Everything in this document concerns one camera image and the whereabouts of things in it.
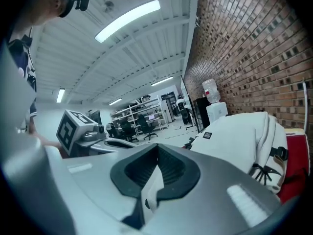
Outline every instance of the person's arm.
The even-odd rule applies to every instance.
[[[42,145],[50,145],[59,149],[62,158],[68,158],[67,152],[63,149],[62,145],[59,142],[49,141],[45,137],[41,136],[35,126],[34,118],[30,117],[29,119],[29,134],[35,137],[38,137],[42,143]]]

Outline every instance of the floor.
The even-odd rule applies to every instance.
[[[189,143],[189,138],[195,138],[197,132],[196,126],[188,128],[186,130],[186,127],[190,126],[184,125],[181,116],[176,117],[176,120],[172,123],[169,123],[169,127],[163,130],[155,130],[153,133],[156,133],[158,137],[151,136],[151,140],[149,141],[149,138],[146,138],[146,140],[143,140],[143,138],[146,135],[139,135],[137,138],[139,139],[139,142],[135,142],[135,144],[147,144],[147,143],[164,143],[164,144],[170,144],[178,147],[183,147],[186,143]]]

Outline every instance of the ceiling light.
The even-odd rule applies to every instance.
[[[163,82],[165,82],[165,81],[167,81],[167,80],[170,80],[170,79],[172,79],[172,78],[173,78],[172,76],[171,76],[171,77],[168,77],[168,78],[166,78],[166,79],[164,79],[164,80],[161,80],[161,81],[159,81],[159,82],[157,82],[157,83],[155,83],[155,84],[152,84],[151,86],[154,86],[154,85],[163,83]]]
[[[119,98],[118,100],[115,100],[114,102],[112,102],[111,104],[109,104],[109,105],[113,105],[113,104],[115,104],[115,103],[117,103],[118,101],[121,101],[122,99],[121,98]]]
[[[114,34],[120,28],[124,27],[126,24],[150,12],[159,10],[160,8],[161,7],[158,0],[153,0],[151,2],[145,3],[114,20],[107,27],[101,30],[100,33],[98,33],[94,38],[98,42],[103,43],[109,36]]]
[[[62,97],[64,95],[65,89],[60,89],[59,90],[59,94],[58,94],[58,98],[57,98],[57,103],[61,103],[62,101]]]

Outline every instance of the white pipe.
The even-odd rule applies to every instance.
[[[307,85],[305,82],[303,84],[303,92],[304,92],[304,101],[305,101],[305,118],[304,118],[304,132],[307,132],[307,122],[308,122],[308,92],[307,92]]]

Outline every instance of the white wall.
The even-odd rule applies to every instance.
[[[157,95],[162,96],[162,95],[170,93],[170,92],[174,92],[176,99],[178,98],[178,91],[177,91],[176,85],[172,85],[170,87],[164,88],[164,89],[159,90],[157,92],[153,92],[149,95],[151,96],[150,99],[153,99],[153,98],[156,98]]]
[[[105,108],[102,105],[72,105],[57,103],[36,103],[37,116],[34,118],[37,132],[50,141],[57,141],[56,133],[63,116],[64,110],[81,112],[84,115],[87,111],[100,110],[102,124],[105,126],[111,122],[111,108]]]

